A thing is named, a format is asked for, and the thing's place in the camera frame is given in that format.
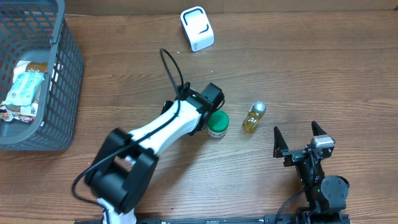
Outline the yellow Vim dish soap bottle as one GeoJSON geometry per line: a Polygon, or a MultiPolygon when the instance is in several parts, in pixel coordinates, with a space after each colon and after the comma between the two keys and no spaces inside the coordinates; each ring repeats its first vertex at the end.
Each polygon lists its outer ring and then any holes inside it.
{"type": "Polygon", "coordinates": [[[259,124],[259,121],[265,115],[266,109],[267,106],[263,101],[255,102],[251,106],[248,115],[243,121],[243,128],[246,131],[254,132],[259,124]]]}

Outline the green lid white jar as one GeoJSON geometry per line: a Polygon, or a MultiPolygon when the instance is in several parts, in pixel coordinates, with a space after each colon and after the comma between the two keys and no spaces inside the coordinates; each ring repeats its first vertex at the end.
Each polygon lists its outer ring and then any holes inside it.
{"type": "Polygon", "coordinates": [[[222,138],[228,129],[229,117],[221,110],[215,111],[207,123],[208,134],[213,138],[222,138]]]}

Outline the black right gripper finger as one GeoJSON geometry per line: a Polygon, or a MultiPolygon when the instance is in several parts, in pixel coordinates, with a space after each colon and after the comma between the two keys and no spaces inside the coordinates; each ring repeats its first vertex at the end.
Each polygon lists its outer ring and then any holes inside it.
{"type": "Polygon", "coordinates": [[[285,152],[288,152],[289,148],[285,142],[279,128],[274,127],[274,151],[273,157],[283,157],[285,152]]]}
{"type": "Polygon", "coordinates": [[[326,132],[318,125],[316,121],[312,121],[311,125],[314,136],[321,136],[326,134],[326,132]]]}

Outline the colourful snack packet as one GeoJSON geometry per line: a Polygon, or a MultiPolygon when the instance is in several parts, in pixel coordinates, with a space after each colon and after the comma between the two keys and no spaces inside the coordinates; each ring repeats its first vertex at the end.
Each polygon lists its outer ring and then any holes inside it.
{"type": "Polygon", "coordinates": [[[38,111],[38,104],[32,103],[29,106],[17,106],[9,109],[4,103],[1,104],[1,119],[6,122],[13,120],[22,121],[24,123],[31,123],[35,120],[38,111]]]}

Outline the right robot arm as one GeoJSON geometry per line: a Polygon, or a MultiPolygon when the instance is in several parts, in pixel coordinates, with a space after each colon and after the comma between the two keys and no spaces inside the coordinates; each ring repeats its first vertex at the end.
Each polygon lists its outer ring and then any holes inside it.
{"type": "Polygon", "coordinates": [[[278,210],[273,223],[332,223],[349,224],[348,215],[342,213],[346,208],[349,182],[342,176],[326,176],[321,161],[329,158],[335,148],[335,140],[312,121],[313,137],[303,149],[289,150],[281,131],[274,127],[273,157],[283,158],[284,166],[294,166],[302,184],[302,190],[289,198],[278,210]],[[284,208],[304,194],[306,207],[296,209],[292,215],[282,216],[284,208]]]}

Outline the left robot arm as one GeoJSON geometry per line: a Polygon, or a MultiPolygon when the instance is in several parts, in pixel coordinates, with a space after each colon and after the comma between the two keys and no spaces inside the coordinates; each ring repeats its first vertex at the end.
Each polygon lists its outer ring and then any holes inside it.
{"type": "Polygon", "coordinates": [[[135,206],[160,154],[183,135],[205,129],[223,103],[224,94],[215,84],[197,92],[186,82],[178,87],[175,101],[166,101],[161,115],[149,124],[128,133],[112,130],[85,173],[85,184],[103,208],[102,223],[135,223],[135,206]]]}

